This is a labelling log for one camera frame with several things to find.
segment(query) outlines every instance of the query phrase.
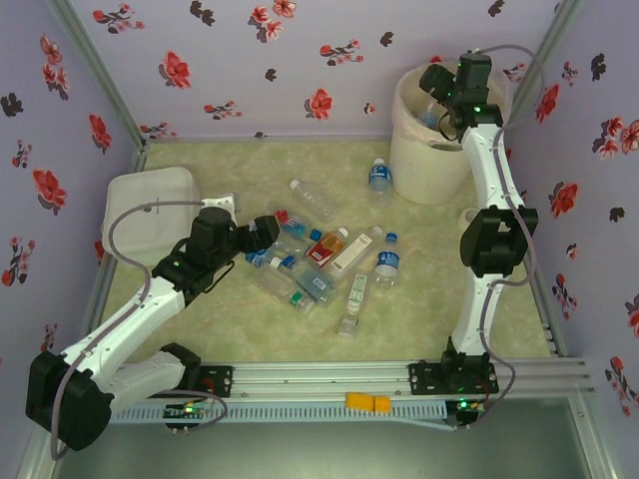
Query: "plastic bucket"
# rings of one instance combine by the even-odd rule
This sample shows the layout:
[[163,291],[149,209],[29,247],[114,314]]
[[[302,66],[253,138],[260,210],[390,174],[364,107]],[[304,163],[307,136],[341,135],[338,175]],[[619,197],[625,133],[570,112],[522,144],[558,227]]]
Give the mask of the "plastic bucket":
[[[392,143],[390,168],[395,190],[407,200],[436,205],[451,200],[470,173],[470,162],[457,141],[446,140],[417,119],[418,112],[433,104],[432,112],[441,116],[445,109],[419,89],[419,79],[430,63],[407,72],[397,83],[392,105]],[[456,62],[439,65],[456,72]],[[512,92],[504,73],[493,67],[488,81],[488,103],[499,106],[504,123],[510,118]],[[444,133],[454,137],[447,121]]]

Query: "wall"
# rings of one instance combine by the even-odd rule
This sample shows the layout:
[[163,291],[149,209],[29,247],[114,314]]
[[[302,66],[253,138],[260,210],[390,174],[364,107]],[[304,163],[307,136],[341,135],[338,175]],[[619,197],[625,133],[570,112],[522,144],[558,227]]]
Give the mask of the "wall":
[[636,477],[639,12],[632,0],[612,4],[582,7],[547,66],[536,119],[507,140],[515,181],[539,210],[535,243],[562,335],[587,359],[627,477]]
[[[70,0],[143,133],[188,139],[388,135],[402,73],[469,48],[534,50],[558,5],[131,1]],[[528,64],[494,58],[513,82]]]
[[79,338],[107,186],[134,148],[44,2],[12,2],[0,32],[0,475],[10,478],[33,428],[29,365]]

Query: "purple wall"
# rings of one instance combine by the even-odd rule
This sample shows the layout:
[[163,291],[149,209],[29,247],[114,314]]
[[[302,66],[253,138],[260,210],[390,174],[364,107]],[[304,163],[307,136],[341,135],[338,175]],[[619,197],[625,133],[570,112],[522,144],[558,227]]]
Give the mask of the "purple wall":
[[[534,50],[557,0],[71,3],[147,135],[206,139],[388,135],[406,70],[504,41]],[[495,62],[516,81],[528,59]]]
[[547,66],[536,121],[508,144],[515,179],[539,210],[535,243],[562,335],[586,358],[627,477],[636,477],[639,12],[632,0],[613,3],[586,2]]
[[79,337],[107,186],[134,147],[44,2],[12,2],[0,32],[0,475],[9,478],[33,427],[23,412],[29,365]]

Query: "orange bottle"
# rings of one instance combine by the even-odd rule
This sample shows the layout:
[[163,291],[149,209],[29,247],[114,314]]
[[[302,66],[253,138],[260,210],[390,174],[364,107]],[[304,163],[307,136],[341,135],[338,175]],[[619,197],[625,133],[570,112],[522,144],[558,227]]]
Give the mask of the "orange bottle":
[[336,232],[327,233],[307,252],[307,256],[313,264],[322,267],[328,263],[331,256],[345,246],[346,238],[346,228],[338,228]]

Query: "yellow block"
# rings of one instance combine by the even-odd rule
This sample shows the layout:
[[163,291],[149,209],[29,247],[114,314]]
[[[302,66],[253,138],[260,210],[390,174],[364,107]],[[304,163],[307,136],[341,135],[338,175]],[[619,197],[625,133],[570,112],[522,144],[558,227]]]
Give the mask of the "yellow block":
[[390,414],[390,398],[378,396],[375,398],[375,412]]
[[369,394],[348,392],[346,394],[346,407],[349,409],[361,409],[362,411],[374,412],[375,398]]

